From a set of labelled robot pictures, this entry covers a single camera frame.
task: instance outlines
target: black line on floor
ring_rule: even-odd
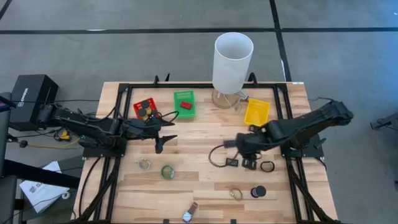
[[[283,61],[282,66],[284,69],[285,81],[291,82],[292,76],[290,75],[289,63],[287,61],[285,44],[284,44],[284,39],[282,37],[281,29],[280,29],[278,11],[276,9],[275,0],[269,0],[269,4],[271,5],[272,18],[274,20],[275,34],[276,34],[276,39],[278,41],[279,55],[280,55],[280,59]]]
[[[6,13],[8,6],[10,6],[12,0],[7,0],[6,3],[3,5],[1,11],[0,11],[0,20],[2,19],[2,17],[4,16],[4,14]]]
[[[173,28],[173,29],[98,29],[98,30],[0,30],[0,34],[183,34],[223,32],[275,32],[268,27]]]
[[[398,27],[281,28],[282,32],[398,32]]]

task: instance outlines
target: black box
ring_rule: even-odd
[[[42,105],[55,100],[57,90],[58,85],[46,75],[19,75],[11,95],[17,106],[11,111],[9,126],[18,131],[38,130],[37,115]]]

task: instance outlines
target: green ring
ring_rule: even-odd
[[[165,170],[166,168],[171,169],[170,175],[169,175],[169,176],[166,176],[166,175],[164,174],[164,170]],[[161,170],[160,173],[162,174],[162,177],[165,178],[166,180],[171,180],[171,179],[174,178],[175,171],[174,171],[174,169],[173,169],[172,167],[170,167],[169,165],[165,165],[165,166],[162,167],[162,170]]]

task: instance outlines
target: red object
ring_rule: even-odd
[[[185,101],[181,101],[180,107],[190,110],[192,108],[192,104]]]
[[[148,101],[149,102],[149,108],[152,109],[152,111],[156,110],[156,105],[155,105],[155,101],[152,98],[146,99],[146,100],[142,100],[141,102],[138,103],[134,103],[133,107],[134,107],[134,111],[136,112],[137,118],[142,119],[141,116],[138,115],[138,111],[142,108],[141,103],[144,101]]]

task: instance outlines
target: yellow tray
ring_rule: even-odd
[[[256,126],[262,126],[268,122],[269,103],[249,99],[248,108],[246,115],[244,116],[244,123],[247,125],[253,124]]]

